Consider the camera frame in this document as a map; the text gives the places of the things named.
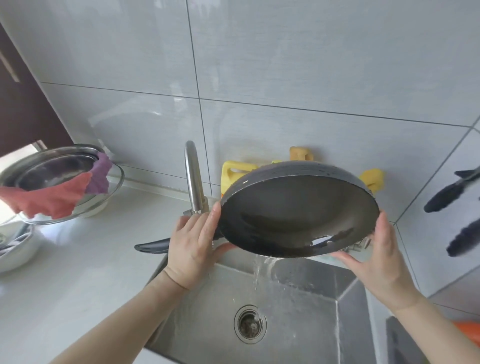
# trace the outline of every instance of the person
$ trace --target person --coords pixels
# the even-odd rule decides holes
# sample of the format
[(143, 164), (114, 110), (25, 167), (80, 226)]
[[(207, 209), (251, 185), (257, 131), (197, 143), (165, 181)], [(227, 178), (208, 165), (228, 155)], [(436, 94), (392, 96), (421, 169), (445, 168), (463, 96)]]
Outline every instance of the person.
[[(220, 204), (210, 213), (182, 216), (170, 240), (168, 264), (145, 288), (83, 335), (52, 364), (129, 364), (162, 320), (220, 256), (235, 248), (212, 248)], [(413, 284), (387, 216), (381, 212), (372, 235), (370, 260), (361, 263), (345, 252), (341, 260), (398, 318), (431, 364), (480, 363), (480, 350), (445, 319)]]

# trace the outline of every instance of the white countertop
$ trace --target white countertop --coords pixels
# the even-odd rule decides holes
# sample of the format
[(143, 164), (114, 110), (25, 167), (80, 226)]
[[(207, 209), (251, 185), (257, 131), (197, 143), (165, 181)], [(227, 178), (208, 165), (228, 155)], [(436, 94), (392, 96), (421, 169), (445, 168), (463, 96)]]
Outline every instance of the white countertop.
[[(1, 361), (48, 363), (132, 298), (163, 258), (133, 246), (170, 236), (189, 208), (188, 201), (123, 186), (98, 215), (43, 227), (37, 256), (0, 275)], [(378, 340), (388, 310), (372, 298), (377, 360), (384, 364), (386, 342)], [(144, 349), (135, 363), (171, 361)]]

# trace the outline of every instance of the wok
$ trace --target wok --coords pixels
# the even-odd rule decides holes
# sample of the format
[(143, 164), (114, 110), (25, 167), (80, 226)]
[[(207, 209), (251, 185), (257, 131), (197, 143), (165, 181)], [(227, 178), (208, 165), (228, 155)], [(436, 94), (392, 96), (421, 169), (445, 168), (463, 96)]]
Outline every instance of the wok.
[[(331, 253), (373, 232), (380, 213), (365, 184), (341, 168), (314, 161), (260, 167), (239, 178), (220, 200), (214, 240), (254, 254), (306, 257)], [(170, 238), (135, 245), (166, 253)]]

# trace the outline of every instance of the cabinet handle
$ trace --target cabinet handle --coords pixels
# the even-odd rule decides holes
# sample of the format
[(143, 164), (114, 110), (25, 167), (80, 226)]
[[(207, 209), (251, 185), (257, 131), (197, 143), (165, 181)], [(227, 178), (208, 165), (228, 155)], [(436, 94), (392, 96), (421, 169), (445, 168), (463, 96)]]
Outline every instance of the cabinet handle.
[(7, 69), (10, 76), (12, 76), (12, 79), (17, 83), (20, 83), (20, 79), (18, 78), (17, 73), (13, 70), (12, 66), (10, 65), (10, 62), (8, 62), (8, 59), (5, 58), (1, 50), (0, 50), (0, 60), (2, 61), (3, 65)]

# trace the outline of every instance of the stainless steel sink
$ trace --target stainless steel sink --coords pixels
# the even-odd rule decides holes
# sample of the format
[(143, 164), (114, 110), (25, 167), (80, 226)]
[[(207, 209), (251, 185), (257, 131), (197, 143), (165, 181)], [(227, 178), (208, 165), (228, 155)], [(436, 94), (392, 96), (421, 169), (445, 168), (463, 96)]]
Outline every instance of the stainless steel sink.
[(146, 347), (185, 364), (375, 363), (365, 289), (352, 272), (240, 249), (222, 257)]

